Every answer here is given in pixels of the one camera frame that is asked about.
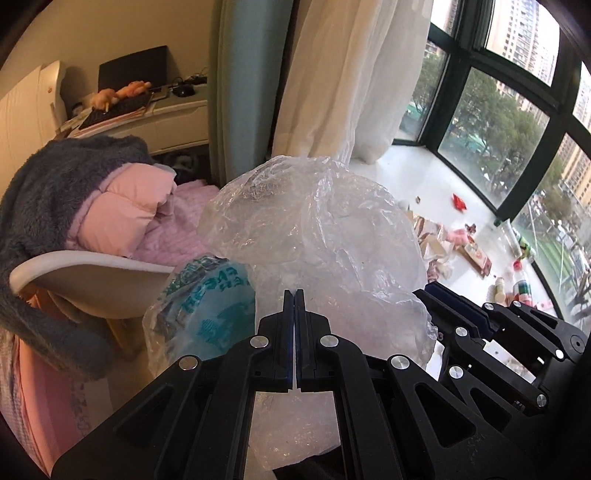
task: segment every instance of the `laptop screen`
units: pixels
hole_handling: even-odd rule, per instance
[[[167,84],[168,46],[149,48],[110,60],[99,66],[99,91],[119,90],[130,82],[151,82],[152,88]]]

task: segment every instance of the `windowsill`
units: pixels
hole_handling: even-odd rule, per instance
[[[512,258],[495,248],[495,215],[486,204],[435,155],[423,147],[393,145],[374,165],[351,160],[350,169],[378,182],[388,189],[397,200],[407,200],[414,213],[429,220],[442,223],[452,230],[476,224],[476,242],[481,245],[492,261],[491,274],[482,278],[477,270],[461,255],[455,254],[450,262],[452,276],[441,283],[465,296],[478,305],[487,301],[489,288],[495,276],[505,278],[505,289],[510,290]],[[452,195],[466,202],[467,210],[457,211],[452,204]],[[531,265],[524,265],[530,279],[534,304],[549,301],[550,296]],[[547,313],[555,315],[554,310]]]

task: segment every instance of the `crumpled plastic bag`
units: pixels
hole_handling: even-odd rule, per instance
[[[185,355],[224,355],[255,332],[255,292],[244,265],[205,255],[179,266],[142,326],[154,377]]]
[[[275,157],[226,185],[198,234],[248,265],[260,318],[303,288],[306,309],[367,354],[424,367],[437,329],[412,292],[427,282],[413,226],[388,191],[331,158]],[[249,445],[275,469],[339,445],[331,393],[258,393]]]

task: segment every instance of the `chair backrest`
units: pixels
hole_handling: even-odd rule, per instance
[[[33,283],[90,315],[126,319],[144,315],[172,271],[113,255],[63,250],[19,265],[10,275],[10,288],[19,294]]]

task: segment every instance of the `blue printed plastic bag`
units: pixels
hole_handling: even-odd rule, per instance
[[[183,355],[223,355],[255,329],[255,292],[246,268],[201,257],[175,271],[142,321],[148,367],[156,377]]]

